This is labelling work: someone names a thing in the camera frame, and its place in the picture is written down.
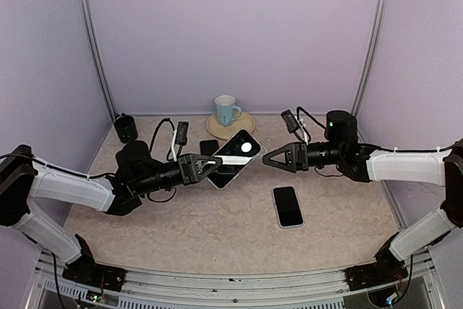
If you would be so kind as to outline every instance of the textured tabletop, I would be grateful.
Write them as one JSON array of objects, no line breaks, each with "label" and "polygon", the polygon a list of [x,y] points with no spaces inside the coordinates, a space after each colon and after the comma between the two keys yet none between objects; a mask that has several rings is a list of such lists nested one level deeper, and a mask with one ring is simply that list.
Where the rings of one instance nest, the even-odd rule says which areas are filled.
[{"label": "textured tabletop", "polygon": [[[140,139],[149,143],[162,117],[137,118]],[[172,117],[188,121],[188,146],[199,153],[200,140],[212,138],[207,117]],[[253,133],[269,151],[295,137],[278,116],[256,116]],[[309,127],[314,141],[323,130]],[[153,157],[164,161],[171,140],[163,125]],[[91,172],[115,171],[122,148],[114,130],[101,146]],[[323,173],[334,173],[324,169]],[[305,224],[279,227],[272,189],[293,186]],[[161,200],[168,192],[155,192]],[[225,190],[207,180],[178,187],[168,203],[143,201],[127,216],[108,216],[74,205],[65,228],[84,237],[95,259],[118,266],[202,274],[268,274],[347,266],[370,261],[397,226],[378,183],[325,178],[312,169],[292,174],[262,165],[257,157]]]}]

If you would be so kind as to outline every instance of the white smartphone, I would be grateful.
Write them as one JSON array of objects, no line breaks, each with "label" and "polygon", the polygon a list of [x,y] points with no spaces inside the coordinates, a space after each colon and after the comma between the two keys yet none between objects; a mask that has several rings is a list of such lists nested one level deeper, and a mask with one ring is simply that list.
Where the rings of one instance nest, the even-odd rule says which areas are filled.
[{"label": "white smartphone", "polygon": [[281,228],[299,227],[304,224],[299,201],[293,187],[274,188],[273,202]]},{"label": "white smartphone", "polygon": [[259,154],[260,144],[247,131],[239,130],[213,156],[222,158],[223,164],[208,175],[208,180],[222,190]]}]

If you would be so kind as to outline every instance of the wire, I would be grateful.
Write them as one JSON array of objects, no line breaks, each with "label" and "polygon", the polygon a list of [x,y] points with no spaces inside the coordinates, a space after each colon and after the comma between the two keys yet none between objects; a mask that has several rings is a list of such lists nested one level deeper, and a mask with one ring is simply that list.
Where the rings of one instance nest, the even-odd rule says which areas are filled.
[{"label": "wire", "polygon": [[264,157],[267,154],[268,150],[267,150],[267,148],[265,146],[261,145],[260,147],[261,147],[261,149],[260,149],[259,153],[256,156],[257,157]]},{"label": "wire", "polygon": [[412,273],[413,273],[413,255],[410,256],[410,273],[408,276],[408,282],[405,287],[405,290],[400,294],[400,297],[397,298],[397,300],[387,304],[387,305],[375,305],[377,308],[392,308],[393,305],[397,304],[401,300],[404,299],[405,295],[408,292],[408,289],[410,288],[410,283],[412,282]]},{"label": "wire", "polygon": [[1,155],[0,159],[8,158],[8,157],[26,158],[26,159],[28,159],[28,160],[30,160],[32,162],[36,162],[37,164],[40,164],[41,166],[44,166],[46,168],[57,170],[58,172],[69,174],[69,175],[72,175],[74,177],[82,177],[83,179],[98,179],[100,177],[115,176],[114,173],[110,173],[110,172],[97,174],[97,175],[90,175],[90,176],[86,175],[86,174],[80,174],[80,173],[76,173],[76,172],[71,172],[70,170],[61,168],[59,166],[54,166],[53,164],[48,164],[48,163],[42,162],[42,161],[38,160],[36,157],[34,157],[34,156],[31,157],[31,156],[27,156],[27,155],[22,155],[20,153],[8,153],[8,154],[5,154],[5,155]]},{"label": "wire", "polygon": [[172,191],[174,190],[174,193],[167,199],[165,200],[154,200],[154,199],[151,199],[150,197],[150,193],[148,193],[146,195],[146,198],[150,201],[150,202],[154,202],[154,203],[167,203],[169,202],[170,200],[172,200],[172,198],[175,196],[175,194],[177,193],[177,188],[176,187],[171,187],[171,188],[168,188],[166,191]]},{"label": "wire", "polygon": [[165,119],[162,119],[158,125],[156,126],[156,129],[154,130],[154,133],[153,133],[153,137],[151,138],[151,143],[150,143],[150,153],[151,151],[153,150],[153,146],[154,146],[154,140],[156,139],[156,135],[158,134],[159,132],[159,128],[161,128],[161,126],[163,125],[163,123],[165,122],[168,122],[171,124],[171,127],[172,127],[172,132],[175,131],[175,126],[174,124],[172,123],[171,119],[166,117]]},{"label": "wire", "polygon": [[301,138],[301,136],[299,134],[297,134],[297,131],[292,133],[292,134],[294,134],[294,136],[298,139],[298,141],[304,142],[304,140]]},{"label": "wire", "polygon": [[[302,128],[302,131],[307,134],[307,142],[310,143],[312,141],[312,135],[310,135],[309,131],[307,130],[307,128],[305,128],[304,124],[302,123],[300,117],[299,117],[299,110],[297,111],[297,117],[296,117],[296,120],[297,122],[299,123],[300,127]],[[299,141],[302,141],[304,142],[303,139],[301,139],[301,137],[299,136],[299,134],[297,134],[297,131],[294,132],[294,135],[296,135],[296,138],[299,140]]]},{"label": "wire", "polygon": [[299,119],[299,112],[302,111],[304,114],[306,114],[312,121],[314,121],[318,126],[322,127],[324,130],[326,130],[326,127],[320,123],[314,116],[312,116],[311,114],[309,114],[309,112],[307,110],[305,110],[304,108],[302,108],[301,106],[298,106],[296,108],[296,113],[297,113],[297,119]]},{"label": "wire", "polygon": [[[183,145],[180,145],[179,149],[177,150],[177,158],[182,153],[182,149],[183,149]],[[166,156],[166,161],[172,162],[174,160],[173,158],[169,158],[171,154],[172,154],[172,149],[169,149],[169,152],[167,153],[167,156]]]},{"label": "wire", "polygon": [[404,278],[399,275],[399,291],[404,289]]},{"label": "wire", "polygon": [[315,167],[315,173],[317,173],[318,175],[320,175],[321,177],[343,177],[344,175],[341,174],[341,175],[338,175],[338,174],[322,174],[318,171],[318,169]]},{"label": "wire", "polygon": [[56,294],[58,295],[59,303],[63,309],[67,309],[66,305],[64,305],[63,298],[61,297],[61,292],[59,291],[59,284],[58,284],[58,271],[56,270],[56,256],[54,253],[51,253],[53,256],[53,269],[55,273],[55,286],[56,286]]},{"label": "wire", "polygon": [[104,295],[103,285],[104,285],[104,275],[101,277],[101,286],[100,286],[101,298],[103,298],[103,295]]},{"label": "wire", "polygon": [[437,153],[437,152],[444,152],[444,151],[448,151],[448,150],[451,150],[452,148],[455,148],[457,147],[458,145],[463,145],[463,139],[460,139],[458,140],[457,142],[455,142],[453,145],[450,145],[450,146],[446,146],[445,148],[439,148],[439,150],[437,148],[435,149],[430,149],[430,150],[423,150],[423,149],[418,149],[418,150],[394,150],[393,148],[382,148],[381,146],[378,146],[378,145],[373,145],[373,144],[368,144],[368,143],[360,143],[359,145],[361,146],[365,146],[365,147],[369,147],[369,148],[374,148],[376,150],[381,150],[381,151],[385,151],[385,152],[397,152],[397,153],[411,153],[411,152],[418,152],[418,153]]}]

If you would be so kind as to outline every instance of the black smartphone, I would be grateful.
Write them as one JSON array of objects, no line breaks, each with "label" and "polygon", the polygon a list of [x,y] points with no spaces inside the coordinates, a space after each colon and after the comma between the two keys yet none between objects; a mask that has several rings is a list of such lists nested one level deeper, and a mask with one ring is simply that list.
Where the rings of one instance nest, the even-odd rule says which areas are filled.
[{"label": "black smartphone", "polygon": [[204,156],[212,156],[215,152],[217,152],[219,147],[218,140],[200,141],[200,152]]},{"label": "black smartphone", "polygon": [[247,131],[239,130],[214,156],[222,158],[223,164],[208,175],[216,188],[224,189],[260,152],[260,144]]},{"label": "black smartphone", "polygon": [[280,227],[298,227],[304,224],[299,201],[293,187],[277,187],[273,189],[273,201]]}]

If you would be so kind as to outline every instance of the lavender wall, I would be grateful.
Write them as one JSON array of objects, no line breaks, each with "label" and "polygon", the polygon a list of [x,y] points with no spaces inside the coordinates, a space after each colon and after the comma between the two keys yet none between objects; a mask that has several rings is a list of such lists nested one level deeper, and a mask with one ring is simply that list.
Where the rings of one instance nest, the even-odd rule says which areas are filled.
[{"label": "lavender wall", "polygon": [[[463,137],[463,0],[388,0],[373,74],[360,112],[369,142],[403,148]],[[443,190],[391,184],[409,224],[443,200]],[[463,299],[463,233],[430,249],[449,308]]]},{"label": "lavender wall", "polygon": [[376,0],[90,0],[118,110],[350,109]]},{"label": "lavender wall", "polygon": [[[20,143],[86,170],[109,128],[77,0],[0,0],[0,154]],[[41,204],[63,222],[69,207]],[[0,227],[0,308],[20,308],[39,247]]]}]

